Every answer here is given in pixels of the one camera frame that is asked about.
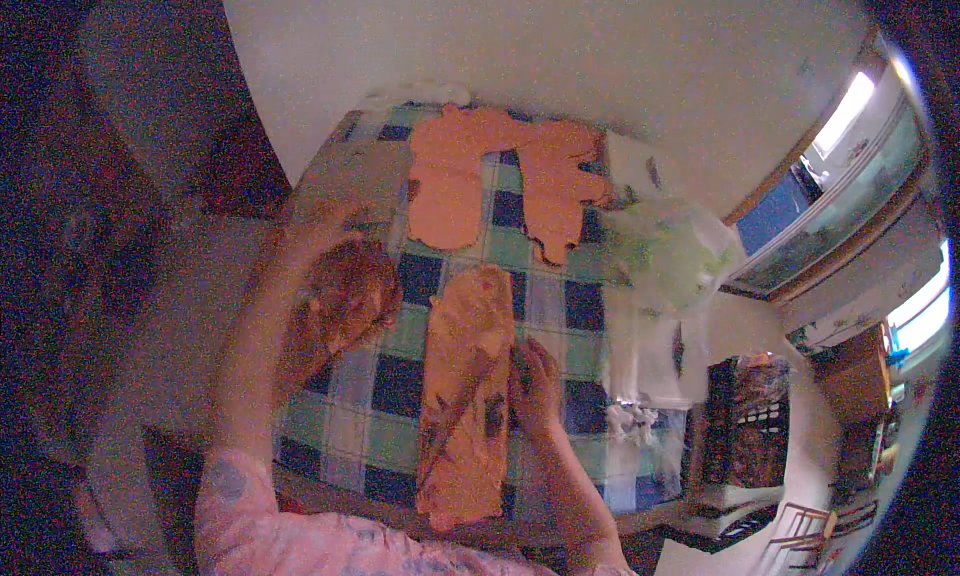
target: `white wall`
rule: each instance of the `white wall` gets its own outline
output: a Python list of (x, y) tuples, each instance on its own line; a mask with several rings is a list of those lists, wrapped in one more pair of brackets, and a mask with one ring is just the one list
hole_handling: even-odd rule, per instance
[[(487, 102), (648, 138), (727, 213), (850, 71), (853, 0), (223, 0), (291, 182), (368, 90), (460, 81)], [(801, 74), (805, 64), (811, 69)]]
[(221, 0), (102, 0), (78, 31), (93, 90), (167, 201), (253, 108)]

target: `person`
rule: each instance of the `person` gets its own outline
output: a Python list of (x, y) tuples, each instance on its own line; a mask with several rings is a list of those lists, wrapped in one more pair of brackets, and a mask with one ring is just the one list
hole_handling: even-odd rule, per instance
[[(234, 322), (212, 383), (213, 426), (196, 505), (195, 547), (204, 574), (552, 574), (439, 541), (419, 542), (356, 516), (281, 512), (270, 471), (272, 378), (287, 317), (314, 259), (361, 239), (347, 232), (355, 208), (329, 212), (281, 241)], [(510, 403), (535, 448), (548, 499), (578, 574), (631, 574), (617, 525), (577, 460), (559, 419), (557, 362), (537, 341), (517, 345), (528, 366), (520, 386), (510, 374)]]

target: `window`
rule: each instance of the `window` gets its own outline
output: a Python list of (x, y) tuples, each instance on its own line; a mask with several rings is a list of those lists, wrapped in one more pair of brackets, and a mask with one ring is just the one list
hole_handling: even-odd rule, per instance
[(930, 281), (887, 316), (893, 351), (916, 350), (942, 329), (951, 309), (950, 252), (944, 241), (943, 261)]
[(822, 159), (825, 160), (836, 148), (837, 143), (846, 135), (854, 120), (867, 107), (867, 102), (870, 101), (870, 96), (873, 94), (874, 83), (866, 74), (858, 72), (846, 90), (843, 100), (837, 105), (836, 111), (830, 116), (829, 120), (826, 120), (826, 124), (823, 125), (820, 133), (813, 139), (813, 148), (817, 150)]

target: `cabinet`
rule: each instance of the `cabinet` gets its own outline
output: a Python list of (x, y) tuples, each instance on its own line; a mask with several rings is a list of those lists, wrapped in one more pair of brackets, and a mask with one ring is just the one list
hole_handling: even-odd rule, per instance
[(843, 426), (879, 421), (890, 408), (882, 324), (811, 358), (823, 395)]

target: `table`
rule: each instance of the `table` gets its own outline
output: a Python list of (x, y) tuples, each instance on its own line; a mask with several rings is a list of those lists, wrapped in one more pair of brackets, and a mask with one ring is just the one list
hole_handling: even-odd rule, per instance
[[(407, 103), (382, 113), (350, 112), (318, 155), (333, 154), (347, 141), (396, 145), (410, 136), (419, 121), (438, 115), (439, 110), (436, 105)], [(288, 215), (297, 215), (322, 196), (331, 186), (330, 179), (332, 186), (339, 187), (342, 182), (336, 179), (349, 177), (308, 171), (294, 189)], [(635, 469), (630, 471), (610, 461), (611, 448), (617, 443), (608, 440), (608, 399), (600, 384), (606, 341), (597, 262), (603, 234), (597, 214), (591, 208), (584, 210), (582, 245), (570, 252), (565, 266), (550, 267), (534, 259), (534, 246), (522, 233), (523, 187), (517, 155), (505, 151), (484, 157), (481, 181), (481, 235), (476, 244), (454, 251), (406, 238), (405, 180), (397, 187), (395, 216), (374, 234), (396, 258), (404, 289), (396, 327), (375, 343), (344, 354), (339, 366), (318, 373), (293, 399), (277, 433), (277, 485), (307, 507), (328, 508), (332, 503), (413, 533), (426, 528), (426, 521), (412, 508), (429, 298), (442, 291), (453, 275), (486, 261), (510, 272), (517, 336), (534, 336), (558, 359), (564, 426), (587, 474), (607, 504), (621, 515), (622, 527), (642, 527), (646, 520), (638, 512), (681, 494), (679, 471), (656, 477), (655, 466), (665, 458), (652, 448), (635, 453)], [(672, 439), (671, 449), (681, 450), (686, 414), (660, 411), (654, 437), (661, 443)], [(528, 461), (528, 442), (511, 430), (504, 518), (463, 527), (455, 536), (484, 538), (509, 531), (525, 533), (528, 542), (555, 542), (540, 478)], [(675, 459), (678, 466), (680, 458)]]

